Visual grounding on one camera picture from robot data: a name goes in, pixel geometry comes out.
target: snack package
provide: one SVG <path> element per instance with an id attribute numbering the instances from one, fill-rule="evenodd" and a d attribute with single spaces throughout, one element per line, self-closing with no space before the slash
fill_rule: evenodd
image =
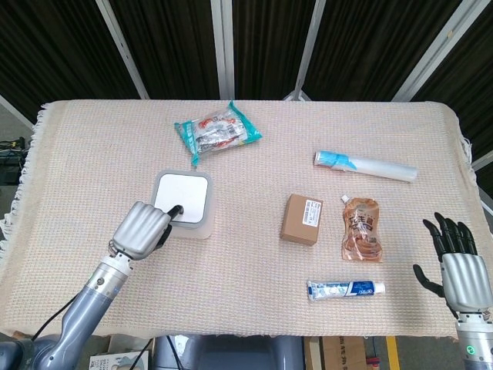
<path id="1" fill-rule="evenodd" d="M 201 119 L 175 123 L 175 128 L 192 153 L 194 166 L 199 163 L 201 154 L 252 143 L 262 137 L 233 101 L 224 110 Z"/>
<path id="2" fill-rule="evenodd" d="M 342 240 L 342 258 L 381 262 L 382 246 L 377 234 L 378 203 L 373 199 L 342 197 L 346 207 L 346 234 Z"/>

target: black cable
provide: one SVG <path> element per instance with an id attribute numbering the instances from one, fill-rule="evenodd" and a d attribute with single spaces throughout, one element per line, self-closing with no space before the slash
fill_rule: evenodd
<path id="1" fill-rule="evenodd" d="M 182 362 L 179 360 L 178 353 L 176 353 L 175 345 L 171 341 L 171 338 L 169 337 L 169 335 L 167 335 L 166 338 L 168 339 L 168 343 L 171 346 L 171 351 L 173 351 L 173 356 L 175 358 L 176 367 L 178 368 L 178 370 L 184 370 L 185 368 L 183 367 Z"/>
<path id="2" fill-rule="evenodd" d="M 73 296 L 73 298 L 68 301 L 67 303 L 65 303 L 65 306 L 63 306 L 62 308 L 60 308 L 52 317 L 50 317 L 48 320 L 46 320 L 45 324 L 42 325 L 42 327 L 39 328 L 39 330 L 36 332 L 36 334 L 34 334 L 31 338 L 32 341 L 35 341 L 38 336 L 41 334 L 41 332 L 43 330 L 45 330 L 45 328 L 48 326 L 48 324 L 50 322 L 53 321 L 54 318 L 56 318 L 58 315 L 60 315 L 69 305 L 72 304 L 72 302 L 77 298 L 77 294 Z"/>
<path id="3" fill-rule="evenodd" d="M 137 366 L 137 362 L 139 362 L 140 358 L 142 357 L 142 355 L 144 354 L 144 352 L 146 351 L 147 347 L 149 347 L 149 345 L 151 344 L 151 342 L 153 341 L 153 339 L 151 338 L 146 346 L 144 348 L 142 348 L 142 351 L 139 353 L 139 355 L 137 356 L 136 360 L 133 362 L 132 366 L 130 366 L 130 370 L 133 370 L 136 366 Z"/>

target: blue toothpaste tube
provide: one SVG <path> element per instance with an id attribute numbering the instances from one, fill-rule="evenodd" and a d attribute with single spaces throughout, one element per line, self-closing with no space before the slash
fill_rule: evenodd
<path id="1" fill-rule="evenodd" d="M 311 301 L 385 293 L 385 284 L 374 283 L 373 281 L 308 281 L 307 287 L 308 298 Z"/>

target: beige tablecloth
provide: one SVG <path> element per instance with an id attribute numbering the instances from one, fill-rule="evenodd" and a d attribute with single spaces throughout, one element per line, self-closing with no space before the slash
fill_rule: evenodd
<path id="1" fill-rule="evenodd" d="M 40 113 L 2 247 L 0 331 L 33 333 L 106 255 L 156 174 L 190 170 L 174 122 L 226 102 L 71 101 Z M 440 281 L 423 218 L 468 224 L 493 266 L 491 235 L 455 114 L 437 103 L 237 102 L 264 138 L 204 157 L 217 209 L 208 240 L 170 240 L 134 272 L 96 334 L 453 335 L 443 300 L 421 288 L 412 264 Z M 313 166 L 317 150 L 409 164 L 414 183 Z M 292 193 L 324 200 L 318 243 L 281 241 Z M 343 261 L 342 194 L 381 206 L 381 264 Z M 309 302 L 308 279 L 374 280 L 387 293 Z M 59 320 L 45 333 L 59 331 Z"/>

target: small brown box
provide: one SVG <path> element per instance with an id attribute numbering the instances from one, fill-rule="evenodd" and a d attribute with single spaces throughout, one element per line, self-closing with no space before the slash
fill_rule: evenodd
<path id="1" fill-rule="evenodd" d="M 306 245 L 314 245 L 318 238 L 322 200 L 291 194 L 284 212 L 280 238 Z"/>

